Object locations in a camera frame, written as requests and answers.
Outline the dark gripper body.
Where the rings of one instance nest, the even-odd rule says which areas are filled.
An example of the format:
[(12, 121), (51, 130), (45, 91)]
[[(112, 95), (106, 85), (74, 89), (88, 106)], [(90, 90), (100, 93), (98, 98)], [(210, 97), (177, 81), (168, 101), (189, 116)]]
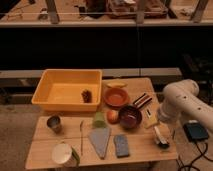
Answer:
[(167, 149), (169, 147), (169, 142), (165, 139), (165, 137), (161, 134), (160, 130), (157, 126), (154, 127), (154, 131), (156, 134), (155, 142), (156, 144), (163, 149)]

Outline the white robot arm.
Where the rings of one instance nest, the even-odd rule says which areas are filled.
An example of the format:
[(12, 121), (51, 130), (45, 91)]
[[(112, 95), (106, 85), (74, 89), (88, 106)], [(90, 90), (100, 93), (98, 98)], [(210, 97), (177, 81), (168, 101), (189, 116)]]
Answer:
[(213, 107), (198, 98), (199, 86), (191, 79), (167, 84), (163, 88), (164, 100), (157, 109), (159, 121), (172, 124), (181, 114), (196, 120), (186, 123), (184, 132), (190, 142), (203, 141), (209, 138), (208, 131), (213, 133)]

